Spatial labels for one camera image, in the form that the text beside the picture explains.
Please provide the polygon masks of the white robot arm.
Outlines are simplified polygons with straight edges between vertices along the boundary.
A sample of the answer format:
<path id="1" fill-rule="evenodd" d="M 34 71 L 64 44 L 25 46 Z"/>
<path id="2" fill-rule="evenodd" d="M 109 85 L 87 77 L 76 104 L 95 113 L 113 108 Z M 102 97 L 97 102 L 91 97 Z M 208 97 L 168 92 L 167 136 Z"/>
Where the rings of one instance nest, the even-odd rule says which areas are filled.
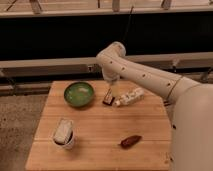
<path id="1" fill-rule="evenodd" d="M 213 171 L 213 84 L 131 62 L 113 42 L 96 60 L 104 79 L 124 77 L 174 105 L 170 116 L 169 171 Z"/>

